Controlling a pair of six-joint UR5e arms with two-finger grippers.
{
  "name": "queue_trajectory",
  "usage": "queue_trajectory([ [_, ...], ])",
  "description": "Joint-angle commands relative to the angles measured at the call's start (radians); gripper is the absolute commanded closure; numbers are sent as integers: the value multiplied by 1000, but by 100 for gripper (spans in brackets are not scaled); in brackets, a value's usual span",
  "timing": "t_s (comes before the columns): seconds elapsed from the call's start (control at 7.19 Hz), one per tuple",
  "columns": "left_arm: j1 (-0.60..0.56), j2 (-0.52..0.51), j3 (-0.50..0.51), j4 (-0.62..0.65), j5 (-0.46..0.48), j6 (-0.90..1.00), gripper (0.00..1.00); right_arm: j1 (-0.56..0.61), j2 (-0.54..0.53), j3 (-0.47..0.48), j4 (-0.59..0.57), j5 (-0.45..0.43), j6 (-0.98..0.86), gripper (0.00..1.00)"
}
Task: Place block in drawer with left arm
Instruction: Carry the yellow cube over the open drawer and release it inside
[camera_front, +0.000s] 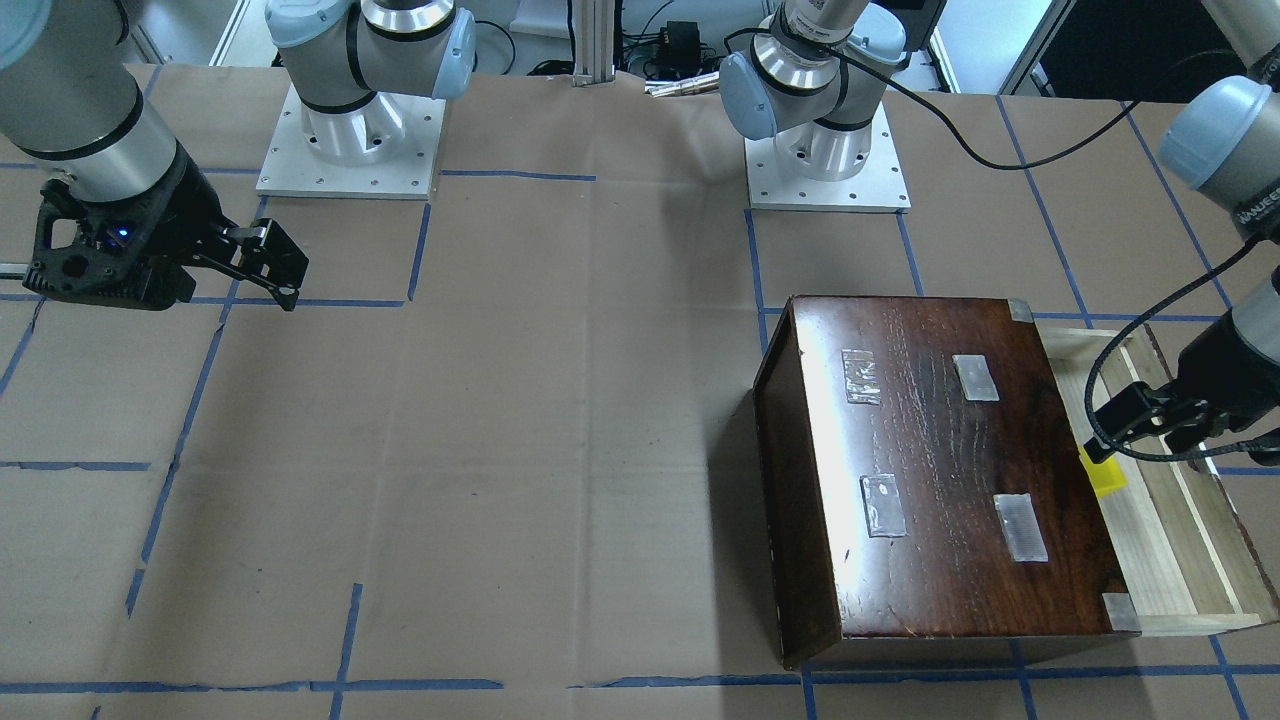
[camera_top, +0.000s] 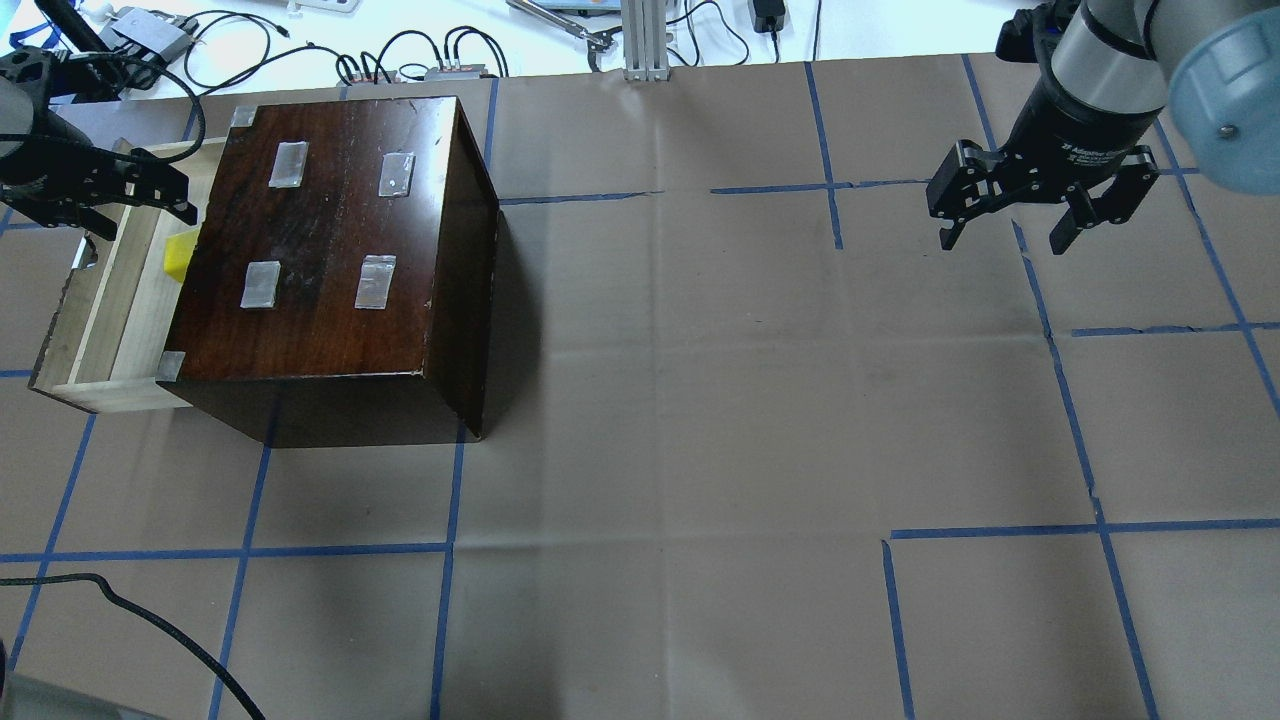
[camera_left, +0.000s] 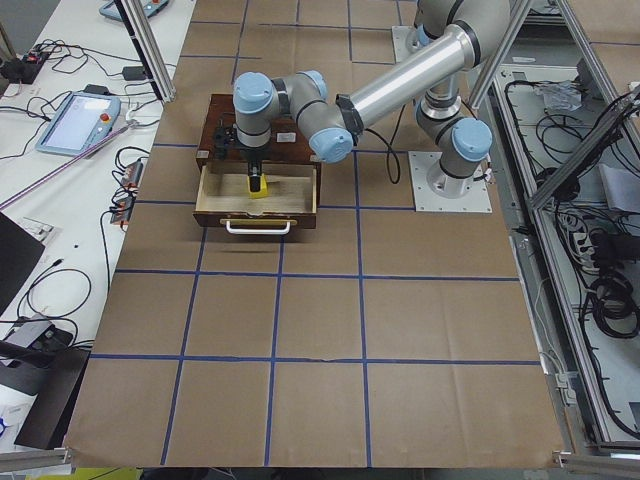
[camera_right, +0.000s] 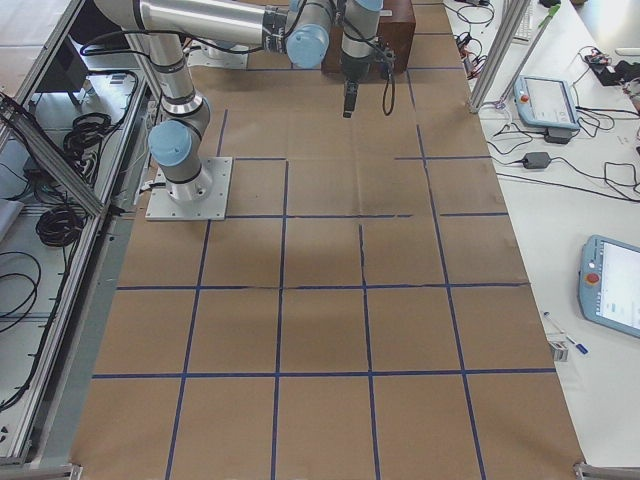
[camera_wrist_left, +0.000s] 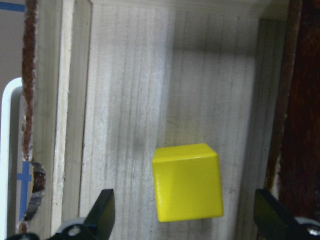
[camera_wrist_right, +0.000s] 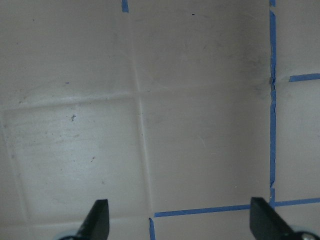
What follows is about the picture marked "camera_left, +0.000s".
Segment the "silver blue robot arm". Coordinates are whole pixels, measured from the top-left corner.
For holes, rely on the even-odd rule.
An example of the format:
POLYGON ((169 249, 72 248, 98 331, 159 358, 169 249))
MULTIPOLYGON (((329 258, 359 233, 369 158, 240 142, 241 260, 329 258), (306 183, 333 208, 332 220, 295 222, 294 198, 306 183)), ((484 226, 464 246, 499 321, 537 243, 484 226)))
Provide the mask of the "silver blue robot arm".
POLYGON ((507 1, 420 1, 414 20, 417 49, 333 103, 316 70, 276 78, 239 75, 233 85, 236 143, 248 164, 249 191, 262 187, 262 162, 275 119, 291 118, 318 159, 336 163, 372 125, 415 100, 418 125, 441 150, 428 172, 432 191, 445 198, 464 196, 488 157, 493 135, 486 123, 462 114, 456 76, 497 50, 510 18, 507 1))

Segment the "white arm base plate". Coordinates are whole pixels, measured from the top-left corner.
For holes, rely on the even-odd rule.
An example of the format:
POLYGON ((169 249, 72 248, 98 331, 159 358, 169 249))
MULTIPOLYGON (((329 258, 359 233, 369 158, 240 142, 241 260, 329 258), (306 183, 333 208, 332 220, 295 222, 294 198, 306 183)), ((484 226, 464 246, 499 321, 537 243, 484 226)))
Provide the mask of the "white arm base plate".
POLYGON ((448 176, 440 152, 410 151, 411 184, 417 212, 491 214, 492 206, 481 165, 468 178, 448 176))

